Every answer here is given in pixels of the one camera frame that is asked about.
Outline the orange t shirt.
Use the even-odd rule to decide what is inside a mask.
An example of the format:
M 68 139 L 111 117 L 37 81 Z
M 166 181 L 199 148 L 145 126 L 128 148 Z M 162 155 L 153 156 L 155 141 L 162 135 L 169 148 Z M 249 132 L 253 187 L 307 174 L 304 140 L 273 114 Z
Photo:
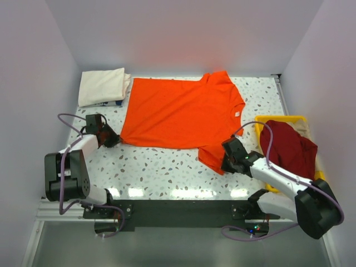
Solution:
M 197 149 L 199 161 L 222 175 L 221 144 L 243 134 L 244 107 L 225 71 L 198 81 L 135 78 L 120 136 L 133 146 Z

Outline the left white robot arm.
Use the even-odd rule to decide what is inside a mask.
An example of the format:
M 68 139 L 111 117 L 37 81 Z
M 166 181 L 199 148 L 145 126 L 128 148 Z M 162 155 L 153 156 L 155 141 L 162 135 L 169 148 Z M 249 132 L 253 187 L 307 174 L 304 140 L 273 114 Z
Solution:
M 47 154 L 44 160 L 46 198 L 49 201 L 84 200 L 96 204 L 102 218 L 115 213 L 115 204 L 107 199 L 105 189 L 93 189 L 86 158 L 100 147 L 112 148 L 120 143 L 120 136 L 108 125 L 100 113 L 87 115 L 78 136 L 66 148 Z

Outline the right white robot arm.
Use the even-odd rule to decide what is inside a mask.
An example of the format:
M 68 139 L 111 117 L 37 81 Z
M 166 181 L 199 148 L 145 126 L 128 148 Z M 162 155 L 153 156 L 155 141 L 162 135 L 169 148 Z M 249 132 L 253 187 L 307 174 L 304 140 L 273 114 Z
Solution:
M 246 175 L 278 190 L 277 194 L 259 191 L 248 204 L 251 217 L 278 215 L 297 223 L 313 239 L 320 239 L 344 221 L 343 210 L 326 181 L 300 177 L 269 162 L 256 151 L 248 153 L 236 137 L 224 141 L 222 147 L 224 171 Z

